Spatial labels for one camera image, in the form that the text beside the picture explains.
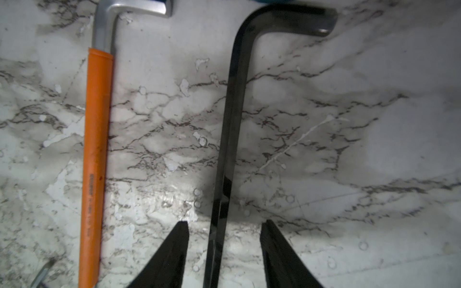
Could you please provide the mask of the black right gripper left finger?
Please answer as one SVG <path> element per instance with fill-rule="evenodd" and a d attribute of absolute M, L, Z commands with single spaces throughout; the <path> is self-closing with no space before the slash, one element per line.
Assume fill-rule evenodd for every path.
<path fill-rule="evenodd" d="M 178 222 L 128 288 L 180 288 L 188 239 L 188 223 Z"/>

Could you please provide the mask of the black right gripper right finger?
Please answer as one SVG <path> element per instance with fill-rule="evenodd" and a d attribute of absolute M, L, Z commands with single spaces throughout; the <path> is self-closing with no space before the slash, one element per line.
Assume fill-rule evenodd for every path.
<path fill-rule="evenodd" d="M 322 288 L 276 224 L 262 224 L 260 242 L 268 288 Z"/>

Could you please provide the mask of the lime green sleeved hex key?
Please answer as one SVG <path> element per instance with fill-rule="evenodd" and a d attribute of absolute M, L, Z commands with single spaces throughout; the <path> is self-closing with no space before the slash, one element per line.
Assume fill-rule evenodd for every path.
<path fill-rule="evenodd" d="M 33 279 L 30 288 L 46 288 L 46 285 L 43 283 L 44 279 L 47 277 L 49 271 L 56 263 L 55 258 L 51 258 L 46 264 L 42 266 L 35 278 Z"/>

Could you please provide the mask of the orange sleeved hex key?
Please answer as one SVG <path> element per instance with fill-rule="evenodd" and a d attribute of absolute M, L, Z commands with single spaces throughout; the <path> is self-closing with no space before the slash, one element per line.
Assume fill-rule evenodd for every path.
<path fill-rule="evenodd" d="M 78 286 L 98 282 L 102 240 L 115 21 L 123 12 L 170 17 L 172 1 L 99 1 L 88 50 Z"/>

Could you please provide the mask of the long black hex key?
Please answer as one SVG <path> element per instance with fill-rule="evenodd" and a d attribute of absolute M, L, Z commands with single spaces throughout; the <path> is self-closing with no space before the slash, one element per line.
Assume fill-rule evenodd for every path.
<path fill-rule="evenodd" d="M 269 32 L 326 37 L 334 30 L 337 19 L 338 13 L 333 8 L 270 4 L 250 14 L 237 32 L 230 60 L 218 155 L 204 274 L 206 288 L 218 286 L 253 44 L 259 36 Z"/>

